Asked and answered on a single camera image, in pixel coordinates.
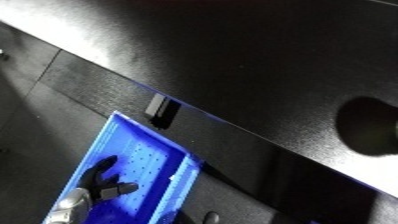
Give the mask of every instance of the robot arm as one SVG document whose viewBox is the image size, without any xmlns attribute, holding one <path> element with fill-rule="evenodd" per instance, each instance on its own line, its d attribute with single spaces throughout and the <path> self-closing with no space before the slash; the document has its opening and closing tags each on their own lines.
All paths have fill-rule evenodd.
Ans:
<svg viewBox="0 0 398 224">
<path fill-rule="evenodd" d="M 86 220 L 91 209 L 90 193 L 76 188 L 62 199 L 48 215 L 45 224 L 80 224 Z"/>
<path fill-rule="evenodd" d="M 50 212 L 45 224 L 81 224 L 92 206 L 101 201 L 129 194 L 138 189 L 135 183 L 118 183 L 119 175 L 103 180 L 102 174 L 117 161 L 117 156 L 110 156 L 86 170 L 77 185 Z"/>
</svg>

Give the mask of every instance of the perforated blue panel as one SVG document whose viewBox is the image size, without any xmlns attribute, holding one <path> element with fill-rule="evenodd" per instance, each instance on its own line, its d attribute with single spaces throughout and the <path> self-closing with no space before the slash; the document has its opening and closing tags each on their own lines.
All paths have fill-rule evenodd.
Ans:
<svg viewBox="0 0 398 224">
<path fill-rule="evenodd" d="M 87 224 L 171 223 L 202 165 L 181 146 L 115 112 L 60 198 L 75 188 L 86 169 L 111 155 L 118 155 L 119 160 L 105 176 L 119 173 L 120 181 L 136 182 L 140 188 L 95 206 Z"/>
</svg>

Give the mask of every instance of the black tabletop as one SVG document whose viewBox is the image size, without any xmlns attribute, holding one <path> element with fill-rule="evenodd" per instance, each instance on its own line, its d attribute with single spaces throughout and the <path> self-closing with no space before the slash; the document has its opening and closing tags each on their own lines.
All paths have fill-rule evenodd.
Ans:
<svg viewBox="0 0 398 224">
<path fill-rule="evenodd" d="M 395 1 L 0 7 L 1 21 L 398 195 Z"/>
</svg>

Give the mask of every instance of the blue box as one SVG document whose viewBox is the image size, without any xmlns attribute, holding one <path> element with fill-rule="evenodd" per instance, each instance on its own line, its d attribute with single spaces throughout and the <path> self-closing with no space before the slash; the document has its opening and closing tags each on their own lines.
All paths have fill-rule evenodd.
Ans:
<svg viewBox="0 0 398 224">
<path fill-rule="evenodd" d="M 94 206 L 86 224 L 172 223 L 202 166 L 183 147 L 114 112 L 58 200 L 75 188 L 86 169 L 111 155 L 119 160 L 105 177 L 119 173 L 121 182 L 140 188 Z"/>
</svg>

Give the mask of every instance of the dark floor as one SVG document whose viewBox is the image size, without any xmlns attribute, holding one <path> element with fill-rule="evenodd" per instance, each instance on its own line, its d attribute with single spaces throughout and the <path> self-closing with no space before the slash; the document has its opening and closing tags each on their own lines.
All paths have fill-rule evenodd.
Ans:
<svg viewBox="0 0 398 224">
<path fill-rule="evenodd" d="M 154 92 L 5 25 L 0 48 L 0 222 L 38 223 L 112 111 L 150 126 Z M 398 222 L 396 198 L 195 108 L 157 131 L 215 168 L 184 204 L 194 223 L 210 210 L 227 224 Z"/>
</svg>

